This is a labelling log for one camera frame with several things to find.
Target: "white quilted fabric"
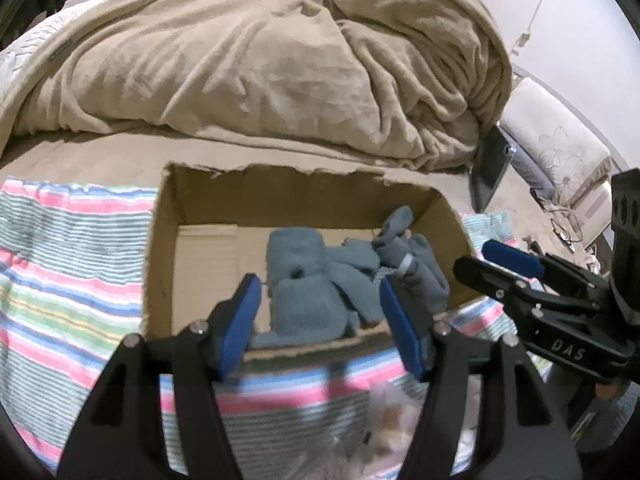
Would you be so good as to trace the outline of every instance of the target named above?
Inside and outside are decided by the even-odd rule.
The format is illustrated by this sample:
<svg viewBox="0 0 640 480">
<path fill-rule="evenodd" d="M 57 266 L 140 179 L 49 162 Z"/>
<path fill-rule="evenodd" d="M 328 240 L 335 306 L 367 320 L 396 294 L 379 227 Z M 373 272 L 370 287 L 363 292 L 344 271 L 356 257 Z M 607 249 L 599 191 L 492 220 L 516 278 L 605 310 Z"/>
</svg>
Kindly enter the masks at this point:
<svg viewBox="0 0 640 480">
<path fill-rule="evenodd" d="M 570 206 L 611 169 L 607 147 L 558 99 L 530 78 L 513 90 L 500 126 L 556 187 L 554 202 Z"/>
<path fill-rule="evenodd" d="M 20 69 L 49 38 L 55 36 L 65 25 L 106 1 L 108 0 L 89 0 L 88 2 L 74 5 L 68 9 L 63 9 L 25 32 L 20 38 L 0 52 L 0 100 L 4 97 L 6 90 L 12 82 L 17 78 Z"/>
</svg>

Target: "white band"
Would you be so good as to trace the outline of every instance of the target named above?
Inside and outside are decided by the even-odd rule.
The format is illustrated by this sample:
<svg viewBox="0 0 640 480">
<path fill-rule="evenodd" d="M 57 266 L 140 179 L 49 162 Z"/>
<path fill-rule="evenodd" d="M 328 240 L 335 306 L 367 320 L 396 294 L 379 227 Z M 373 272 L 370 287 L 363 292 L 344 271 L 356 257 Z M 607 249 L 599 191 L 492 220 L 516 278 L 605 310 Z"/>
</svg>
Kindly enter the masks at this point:
<svg viewBox="0 0 640 480">
<path fill-rule="evenodd" d="M 398 265 L 398 275 L 401 278 L 406 274 L 413 262 L 414 256 L 411 253 L 405 254 L 404 258 L 400 262 L 400 265 Z"/>
</svg>

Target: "white pillow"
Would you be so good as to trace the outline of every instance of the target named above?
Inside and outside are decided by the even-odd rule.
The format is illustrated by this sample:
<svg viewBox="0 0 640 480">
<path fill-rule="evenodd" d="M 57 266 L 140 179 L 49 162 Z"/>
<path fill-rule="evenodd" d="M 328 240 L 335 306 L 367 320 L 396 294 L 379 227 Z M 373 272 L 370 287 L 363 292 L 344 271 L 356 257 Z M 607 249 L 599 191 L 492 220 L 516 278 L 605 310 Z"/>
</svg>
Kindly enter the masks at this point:
<svg viewBox="0 0 640 480">
<path fill-rule="evenodd" d="M 500 126 L 554 184 L 558 205 L 571 206 L 611 169 L 609 150 L 600 139 L 528 77 L 513 89 Z"/>
</svg>

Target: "smartphone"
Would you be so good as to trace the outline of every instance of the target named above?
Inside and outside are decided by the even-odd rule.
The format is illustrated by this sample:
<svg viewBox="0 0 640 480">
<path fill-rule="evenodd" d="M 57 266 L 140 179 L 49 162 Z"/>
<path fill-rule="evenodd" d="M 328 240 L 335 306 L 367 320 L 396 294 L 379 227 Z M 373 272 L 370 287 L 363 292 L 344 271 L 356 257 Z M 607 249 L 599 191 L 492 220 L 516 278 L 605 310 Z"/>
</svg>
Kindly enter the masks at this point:
<svg viewBox="0 0 640 480">
<path fill-rule="evenodd" d="M 498 126 L 486 134 L 469 171 L 471 205 L 476 213 L 485 212 L 515 152 L 516 147 L 504 137 Z"/>
</svg>

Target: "beige mattress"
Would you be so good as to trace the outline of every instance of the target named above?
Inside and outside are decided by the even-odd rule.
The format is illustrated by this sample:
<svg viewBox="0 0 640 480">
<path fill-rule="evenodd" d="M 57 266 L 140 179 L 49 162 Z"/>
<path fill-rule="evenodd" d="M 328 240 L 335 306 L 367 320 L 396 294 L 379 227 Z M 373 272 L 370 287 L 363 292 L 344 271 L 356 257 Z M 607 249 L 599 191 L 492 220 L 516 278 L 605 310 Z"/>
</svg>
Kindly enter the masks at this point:
<svg viewBox="0 0 640 480">
<path fill-rule="evenodd" d="M 168 161 L 209 166 L 221 170 L 244 166 L 247 161 L 345 171 L 362 166 L 321 155 L 248 148 L 214 140 L 185 137 L 156 128 L 153 135 L 123 133 L 102 136 L 71 132 L 36 134 L 13 139 L 0 158 L 0 178 L 14 176 L 59 184 L 157 187 Z M 466 173 L 423 174 L 398 168 L 380 172 L 400 182 L 428 183 L 439 189 L 454 208 L 472 213 Z M 545 251 L 584 264 L 584 251 L 571 254 L 551 230 L 550 216 L 540 210 L 526 183 L 513 171 L 506 173 L 488 212 L 509 211 L 514 233 L 530 235 Z"/>
</svg>

